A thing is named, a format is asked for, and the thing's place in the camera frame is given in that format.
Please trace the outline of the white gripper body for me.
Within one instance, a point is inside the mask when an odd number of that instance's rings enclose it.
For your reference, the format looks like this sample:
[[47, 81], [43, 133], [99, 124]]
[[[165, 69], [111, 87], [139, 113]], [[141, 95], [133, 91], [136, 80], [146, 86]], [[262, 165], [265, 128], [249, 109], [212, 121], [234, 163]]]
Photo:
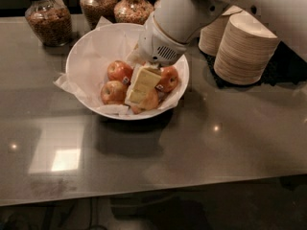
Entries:
[[153, 13], [149, 16], [138, 39], [140, 57], [160, 65], [173, 65], [186, 49], [186, 45], [175, 42], [159, 28]]

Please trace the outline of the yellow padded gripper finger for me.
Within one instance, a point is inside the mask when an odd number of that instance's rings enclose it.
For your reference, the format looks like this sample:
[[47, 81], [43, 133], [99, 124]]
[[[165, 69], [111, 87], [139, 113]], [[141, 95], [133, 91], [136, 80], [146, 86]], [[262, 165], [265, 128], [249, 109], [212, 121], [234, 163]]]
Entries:
[[161, 80], [161, 71], [150, 64], [137, 64], [127, 91], [126, 104], [140, 104]]

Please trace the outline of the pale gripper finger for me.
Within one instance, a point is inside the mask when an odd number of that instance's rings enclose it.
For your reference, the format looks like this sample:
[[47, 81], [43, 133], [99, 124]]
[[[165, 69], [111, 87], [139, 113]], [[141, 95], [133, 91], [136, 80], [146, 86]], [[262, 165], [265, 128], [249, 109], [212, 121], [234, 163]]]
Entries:
[[140, 56], [139, 47], [135, 46], [126, 57], [126, 62], [130, 65], [142, 64], [143, 58]]

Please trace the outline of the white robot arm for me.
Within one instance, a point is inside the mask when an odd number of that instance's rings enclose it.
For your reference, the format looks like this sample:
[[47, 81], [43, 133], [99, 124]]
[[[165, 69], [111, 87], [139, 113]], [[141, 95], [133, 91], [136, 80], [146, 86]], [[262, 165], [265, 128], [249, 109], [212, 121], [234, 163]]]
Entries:
[[204, 26], [237, 6], [281, 39], [277, 68], [286, 80], [306, 77], [307, 0], [160, 0], [129, 55], [161, 65], [173, 64]]

